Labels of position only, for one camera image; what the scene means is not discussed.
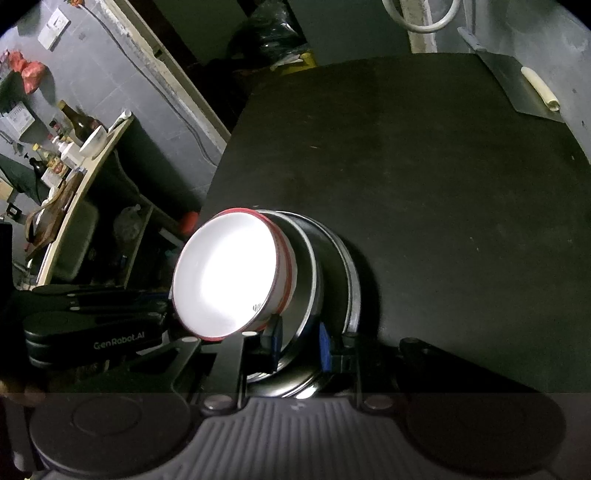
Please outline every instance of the red object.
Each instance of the red object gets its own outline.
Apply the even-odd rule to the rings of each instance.
[[[20,72],[22,76],[22,83],[25,87],[25,93],[33,93],[39,88],[41,80],[45,75],[47,67],[40,61],[26,61],[22,53],[19,51],[12,51],[8,56],[10,68],[15,72]]]
[[[184,236],[191,236],[197,230],[197,222],[199,221],[198,212],[187,212],[183,215],[178,223],[178,229]]]
[[[27,66],[27,61],[22,58],[22,53],[19,51],[12,51],[8,55],[8,62],[10,68],[15,72],[21,72]]]

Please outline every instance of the paper roll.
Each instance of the paper roll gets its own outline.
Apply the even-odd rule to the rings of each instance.
[[[545,81],[540,78],[535,71],[529,67],[521,67],[521,73],[531,83],[531,86],[535,88],[539,96],[542,98],[546,106],[553,112],[560,110],[560,102],[556,98],[556,95],[552,93],[552,90],[546,85]]]

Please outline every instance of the brown bottle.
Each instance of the brown bottle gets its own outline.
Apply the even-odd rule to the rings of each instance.
[[[37,172],[39,178],[41,178],[43,176],[43,174],[45,173],[45,171],[47,170],[47,166],[38,158],[29,157],[29,155],[27,153],[25,153],[25,158],[29,159],[29,163],[31,164],[31,167],[33,167],[33,169]]]
[[[59,175],[61,178],[63,178],[68,172],[68,167],[65,165],[65,163],[63,163],[60,157],[58,157],[52,151],[46,150],[38,143],[33,145],[33,151],[37,152],[41,158],[44,159],[43,163],[45,166],[56,175]]]
[[[74,133],[82,143],[88,140],[88,137],[92,135],[92,132],[102,125],[96,118],[76,112],[73,108],[70,108],[64,100],[60,100],[57,107],[64,112],[65,116],[67,116],[70,122],[72,122]]]

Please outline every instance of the plastic bag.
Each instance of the plastic bag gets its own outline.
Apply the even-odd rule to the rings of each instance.
[[[113,233],[119,245],[126,245],[135,240],[142,229],[142,219],[138,212],[141,210],[139,205],[126,207],[113,222]]]
[[[8,56],[10,68],[15,72],[20,72],[22,76],[22,83],[25,87],[25,93],[33,93],[41,85],[41,80],[45,75],[47,67],[40,61],[26,61],[22,53],[19,51],[12,51]]]
[[[266,0],[234,34],[228,56],[248,60],[250,68],[273,65],[306,43],[296,25],[282,0]]]

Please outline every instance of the black plastic bag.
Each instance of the black plastic bag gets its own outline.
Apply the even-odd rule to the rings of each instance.
[[[282,0],[266,0],[234,34],[228,57],[244,59],[249,68],[273,65],[306,43]]]

